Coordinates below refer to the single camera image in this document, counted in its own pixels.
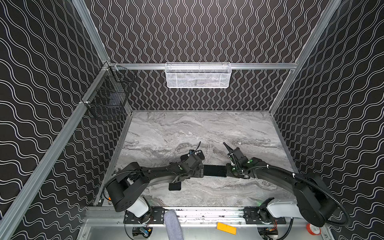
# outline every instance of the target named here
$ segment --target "wavy patterned wallpaper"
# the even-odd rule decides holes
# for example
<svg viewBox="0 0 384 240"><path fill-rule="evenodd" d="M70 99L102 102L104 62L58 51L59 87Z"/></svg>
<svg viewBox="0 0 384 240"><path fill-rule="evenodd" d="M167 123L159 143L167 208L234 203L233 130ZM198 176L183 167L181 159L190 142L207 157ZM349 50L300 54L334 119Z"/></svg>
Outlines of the wavy patterned wallpaper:
<svg viewBox="0 0 384 240"><path fill-rule="evenodd" d="M292 63L327 0L85 0L115 63Z"/></svg>
<svg viewBox="0 0 384 240"><path fill-rule="evenodd" d="M70 1L0 8L1 219L102 63Z"/></svg>
<svg viewBox="0 0 384 240"><path fill-rule="evenodd" d="M298 170L351 214L337 240L384 239L383 62L384 1L344 0L275 114Z"/></svg>
<svg viewBox="0 0 384 240"><path fill-rule="evenodd" d="M12 239L76 239L87 206L93 205L125 118L83 117Z"/></svg>
<svg viewBox="0 0 384 240"><path fill-rule="evenodd" d="M122 78L127 71L119 68ZM233 70L229 87L168 88L164 71L139 71L129 90L135 110L268 111L289 70Z"/></svg>

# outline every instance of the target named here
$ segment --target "gray marble surface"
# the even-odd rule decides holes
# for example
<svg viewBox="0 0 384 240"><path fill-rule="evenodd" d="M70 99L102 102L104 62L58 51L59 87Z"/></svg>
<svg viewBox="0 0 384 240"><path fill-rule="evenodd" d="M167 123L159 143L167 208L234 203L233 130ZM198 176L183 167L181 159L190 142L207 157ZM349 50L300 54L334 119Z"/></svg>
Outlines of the gray marble surface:
<svg viewBox="0 0 384 240"><path fill-rule="evenodd" d="M197 147L204 164L230 162L226 142L248 157L258 157L292 170L268 113L262 112L134 112L116 168L131 162L144 167L166 166ZM168 184L145 189L151 205L161 206L258 206L268 197L290 198L289 192L260 179L204 177L182 182L181 191Z"/></svg>

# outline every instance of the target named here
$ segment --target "yellow rectangular block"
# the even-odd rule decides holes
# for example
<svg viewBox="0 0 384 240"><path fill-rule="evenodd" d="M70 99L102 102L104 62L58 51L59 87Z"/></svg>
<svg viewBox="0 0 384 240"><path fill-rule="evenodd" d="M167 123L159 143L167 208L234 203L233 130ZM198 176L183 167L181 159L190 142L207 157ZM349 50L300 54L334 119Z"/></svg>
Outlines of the yellow rectangular block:
<svg viewBox="0 0 384 240"><path fill-rule="evenodd" d="M221 222L217 223L217 229L224 231L224 232L227 232L227 233L231 233L233 235L236 235L236 228L235 227L232 227L232 226L227 225L227 224L223 224Z"/></svg>

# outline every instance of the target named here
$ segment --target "white mesh basket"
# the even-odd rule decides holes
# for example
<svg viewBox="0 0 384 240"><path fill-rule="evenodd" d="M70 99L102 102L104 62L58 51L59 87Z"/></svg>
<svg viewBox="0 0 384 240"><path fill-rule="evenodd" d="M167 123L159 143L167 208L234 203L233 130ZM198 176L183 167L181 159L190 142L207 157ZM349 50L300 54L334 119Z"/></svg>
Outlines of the white mesh basket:
<svg viewBox="0 0 384 240"><path fill-rule="evenodd" d="M227 88L230 63L166 63L169 88Z"/></svg>

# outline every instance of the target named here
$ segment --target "gray towel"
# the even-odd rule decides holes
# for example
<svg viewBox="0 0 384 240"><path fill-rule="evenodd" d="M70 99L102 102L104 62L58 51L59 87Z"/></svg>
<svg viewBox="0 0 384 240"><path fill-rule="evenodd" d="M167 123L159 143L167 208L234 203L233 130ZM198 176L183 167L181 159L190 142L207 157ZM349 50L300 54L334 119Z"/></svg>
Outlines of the gray towel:
<svg viewBox="0 0 384 240"><path fill-rule="evenodd" d="M175 211L171 210L164 214L164 223L169 240L184 240L183 232L181 231L181 226Z"/></svg>

